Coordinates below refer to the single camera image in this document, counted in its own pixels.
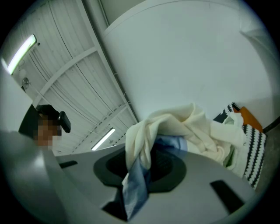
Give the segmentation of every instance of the clothing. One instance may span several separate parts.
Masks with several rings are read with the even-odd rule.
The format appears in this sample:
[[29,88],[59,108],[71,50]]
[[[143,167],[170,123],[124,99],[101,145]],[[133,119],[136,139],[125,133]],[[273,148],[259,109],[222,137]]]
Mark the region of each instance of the clothing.
[[[222,113],[220,113],[214,120],[220,123],[224,123],[232,112],[240,113],[242,112],[242,110],[233,102],[227,105]],[[234,151],[232,152],[233,156],[231,156],[231,158],[227,157],[224,161],[224,165],[227,168],[231,169],[230,166],[234,165],[234,161],[237,161],[238,164],[235,164],[234,168],[231,170],[235,174],[240,176],[241,170],[243,170],[244,168],[244,159],[246,158],[246,167],[245,172],[243,173],[243,178],[245,178],[249,182],[252,188],[256,189],[263,167],[266,135],[261,133],[258,129],[252,127],[251,125],[245,124],[247,123],[245,121],[247,115],[245,115],[244,118],[243,113],[241,113],[241,116],[244,120],[242,129],[246,134],[246,140],[243,145],[242,151],[243,155],[239,155],[239,158],[235,158],[234,156],[237,156],[235,154],[235,147],[231,146],[231,148],[234,149]]]
[[[157,135],[155,143],[187,151],[186,140],[182,136]],[[122,182],[122,196],[127,220],[130,220],[147,201],[147,184],[149,180],[149,171],[140,163],[140,159],[137,157]]]
[[242,128],[207,119],[205,112],[195,104],[160,110],[127,130],[128,170],[138,155],[142,166],[150,169],[150,150],[158,134],[183,136],[189,152],[209,157],[220,164],[228,156],[231,145],[242,147],[246,139]]
[[182,136],[157,135],[154,143],[187,151],[187,141]]
[[[223,124],[234,125],[242,128],[243,117],[241,113],[230,112]],[[241,147],[231,146],[231,149],[231,164],[227,165],[226,167],[228,170],[231,170],[233,173],[235,173],[238,177],[242,178],[246,168],[249,148],[242,145]]]

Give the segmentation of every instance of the white cloth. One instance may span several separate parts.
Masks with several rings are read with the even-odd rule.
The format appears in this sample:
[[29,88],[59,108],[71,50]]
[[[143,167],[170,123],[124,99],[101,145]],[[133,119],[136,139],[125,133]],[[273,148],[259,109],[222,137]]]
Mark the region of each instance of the white cloth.
[[[223,124],[232,124],[236,127],[242,128],[243,121],[244,120],[241,113],[230,112]],[[231,165],[227,167],[227,169],[231,170],[238,177],[242,178],[245,173],[248,153],[249,147],[246,145],[242,145],[241,147],[234,147],[232,162]]]
[[160,110],[127,130],[128,170],[138,155],[141,164],[150,169],[150,151],[157,134],[183,136],[188,152],[209,157],[221,164],[230,152],[230,145],[242,147],[246,139],[242,128],[207,119],[205,112],[195,104]]

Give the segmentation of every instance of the ribbed white surface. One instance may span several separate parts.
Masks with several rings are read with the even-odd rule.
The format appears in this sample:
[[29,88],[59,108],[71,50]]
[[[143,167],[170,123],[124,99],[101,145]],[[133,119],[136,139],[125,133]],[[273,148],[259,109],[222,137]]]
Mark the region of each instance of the ribbed white surface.
[[[24,57],[24,62],[16,68],[14,78],[20,83],[20,70],[26,71],[25,76],[33,87],[26,92],[35,100],[38,95],[36,90],[41,91],[66,63],[95,45],[76,0],[46,1],[22,20],[10,33],[5,45],[4,58],[7,63],[31,34],[36,36],[40,45],[36,45]],[[58,147],[53,150],[55,155],[90,151],[112,127],[116,131],[100,148],[119,144],[123,142],[127,129],[135,123],[131,113],[125,109],[110,121],[108,127],[91,135],[90,143],[81,144],[109,113],[125,104],[99,53],[95,51],[74,64],[43,95],[56,110],[65,111],[71,121],[71,133],[63,131]],[[43,98],[39,102],[39,105],[42,104],[47,104]]]

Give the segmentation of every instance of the fluorescent light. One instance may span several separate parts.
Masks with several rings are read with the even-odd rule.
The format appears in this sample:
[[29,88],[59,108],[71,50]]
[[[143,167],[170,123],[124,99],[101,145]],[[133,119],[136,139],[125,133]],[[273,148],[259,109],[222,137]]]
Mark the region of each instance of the fluorescent light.
[[8,71],[10,74],[12,74],[17,67],[20,60],[23,58],[23,56],[26,54],[26,52],[37,42],[36,37],[34,34],[32,34],[24,43],[21,45],[19,50],[14,55],[13,59],[11,60]]
[[91,150],[96,150],[103,142],[105,142],[105,140],[107,138],[109,138],[110,135],[112,135],[114,133],[115,129],[112,128],[111,130],[109,130],[109,132],[107,134],[105,134],[105,136],[103,138],[101,138],[97,143],[96,145],[94,145]]
[[1,63],[2,63],[2,66],[4,67],[4,69],[8,70],[8,65],[3,58],[1,58]]

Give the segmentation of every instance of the striped fabric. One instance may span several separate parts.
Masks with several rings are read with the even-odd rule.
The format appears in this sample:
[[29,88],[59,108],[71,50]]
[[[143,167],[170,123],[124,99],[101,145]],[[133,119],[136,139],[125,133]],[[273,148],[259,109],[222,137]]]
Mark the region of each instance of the striped fabric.
[[[214,121],[223,123],[229,113],[233,112],[233,108],[240,110],[235,103],[231,103]],[[242,128],[247,137],[245,146],[249,149],[244,176],[250,185],[256,189],[263,166],[266,135],[254,129],[251,125],[244,125]]]

